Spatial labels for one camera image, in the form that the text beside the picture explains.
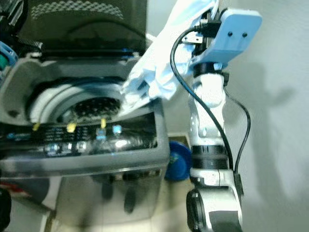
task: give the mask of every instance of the white cloth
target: white cloth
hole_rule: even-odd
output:
[[[124,83],[125,102],[122,115],[160,97],[169,100],[176,92],[178,81],[169,63],[171,48],[178,36],[197,25],[201,15],[211,9],[214,18],[219,0],[178,0],[169,19],[145,54],[131,70]],[[187,63],[193,51],[192,45],[179,45],[175,61],[182,75],[187,74]]]

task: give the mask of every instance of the washing machine control panel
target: washing machine control panel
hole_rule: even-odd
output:
[[[107,123],[76,125],[68,132],[66,125],[0,125],[1,156],[53,158],[102,155],[156,147],[154,114]]]

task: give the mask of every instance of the washing machine drum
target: washing machine drum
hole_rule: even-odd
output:
[[[122,82],[86,78],[52,85],[31,101],[28,108],[32,123],[82,123],[111,119],[120,110]]]

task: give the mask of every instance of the washing machine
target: washing machine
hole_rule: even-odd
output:
[[[162,104],[118,114],[147,1],[26,2],[24,56],[0,87],[1,187],[69,225],[151,217],[169,162]]]

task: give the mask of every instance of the dark lid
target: dark lid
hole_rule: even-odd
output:
[[[48,53],[143,53],[146,7],[147,0],[28,0],[19,37]]]

